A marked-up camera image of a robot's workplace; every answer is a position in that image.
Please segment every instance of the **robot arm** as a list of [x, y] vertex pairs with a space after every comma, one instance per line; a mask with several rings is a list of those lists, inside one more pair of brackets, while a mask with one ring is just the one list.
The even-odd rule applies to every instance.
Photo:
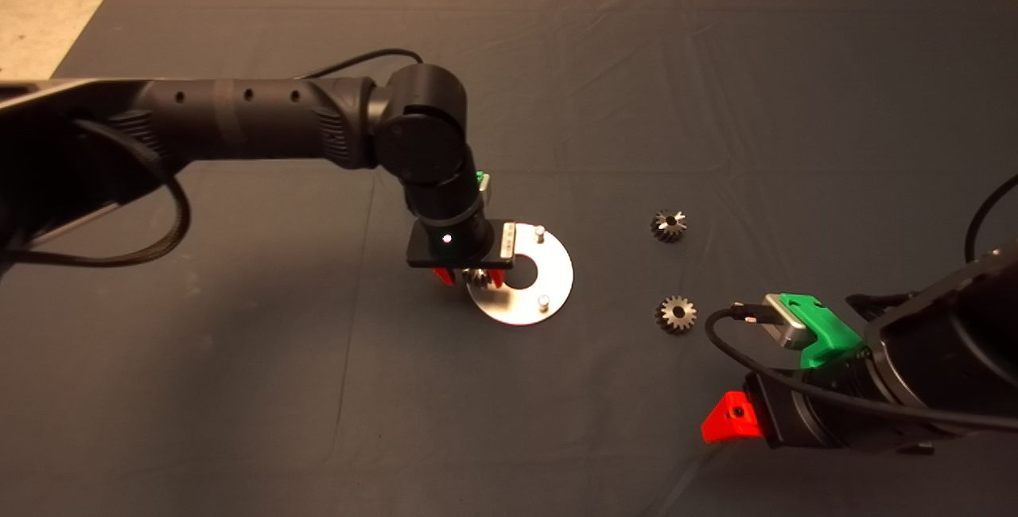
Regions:
[[[978, 429], [1018, 433], [1018, 242], [918, 293], [851, 296], [869, 323], [855, 335], [818, 300], [768, 295], [708, 320], [708, 336], [750, 369], [703, 424], [709, 442], [762, 437], [772, 447], [934, 452]], [[715, 332], [720, 319], [764, 326], [802, 351], [801, 368], [756, 363]]]
[[[327, 159], [383, 166], [417, 217], [418, 268], [509, 268], [503, 221], [484, 214], [465, 139], [466, 94], [442, 67], [371, 78], [84, 79], [0, 85], [0, 245], [125, 205], [163, 182], [83, 122], [143, 143], [172, 177], [210, 159]], [[3, 263], [0, 261], [0, 272]]]

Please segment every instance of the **silver metal disc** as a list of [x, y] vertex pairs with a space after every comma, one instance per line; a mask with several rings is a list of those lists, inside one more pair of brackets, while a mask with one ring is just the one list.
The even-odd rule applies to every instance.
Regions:
[[492, 319], [512, 326], [535, 325], [555, 314], [572, 291], [572, 261], [555, 235], [545, 227], [516, 224], [516, 256], [527, 256], [538, 267], [538, 278], [524, 289], [474, 286], [466, 289], [477, 307]]

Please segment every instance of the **table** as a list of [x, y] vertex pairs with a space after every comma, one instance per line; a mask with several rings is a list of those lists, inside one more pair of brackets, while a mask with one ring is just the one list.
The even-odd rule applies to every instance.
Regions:
[[[932, 458], [701, 444], [744, 372], [653, 313], [808, 292], [858, 328], [848, 293], [959, 267], [1015, 170], [1018, 0], [105, 0], [57, 75], [289, 77], [385, 46], [462, 79], [489, 213], [562, 238], [569, 303], [506, 328], [407, 268], [386, 173], [189, 166], [172, 255], [0, 284], [5, 513], [1013, 512], [1013, 437]], [[648, 233], [661, 209], [688, 214], [677, 245]], [[52, 248], [119, 252], [172, 213], [151, 194]]]

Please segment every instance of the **metal gear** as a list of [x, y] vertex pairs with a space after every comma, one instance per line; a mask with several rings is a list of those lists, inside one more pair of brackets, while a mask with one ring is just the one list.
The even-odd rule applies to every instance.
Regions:
[[686, 230], [686, 216], [682, 212], [660, 210], [651, 221], [651, 233], [662, 242], [675, 242]]
[[465, 268], [463, 270], [463, 279], [468, 284], [479, 286], [479, 288], [487, 288], [488, 285], [492, 284], [492, 276], [484, 268]]
[[681, 296], [669, 296], [658, 305], [655, 318], [666, 333], [687, 333], [696, 322], [696, 307]]

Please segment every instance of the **red plastic part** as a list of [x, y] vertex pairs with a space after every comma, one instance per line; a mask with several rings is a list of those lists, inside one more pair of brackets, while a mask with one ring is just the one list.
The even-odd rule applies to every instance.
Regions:
[[498, 268], [488, 270], [488, 276], [492, 278], [492, 282], [495, 282], [495, 288], [497, 289], [501, 289], [502, 285], [506, 282], [506, 272], [500, 271]]
[[433, 268], [432, 271], [438, 275], [439, 279], [443, 281], [447, 286], [453, 286], [456, 284], [456, 280], [452, 278], [452, 273], [449, 272], [448, 268]]
[[708, 444], [764, 437], [755, 409], [744, 392], [726, 392], [703, 420], [700, 434]]

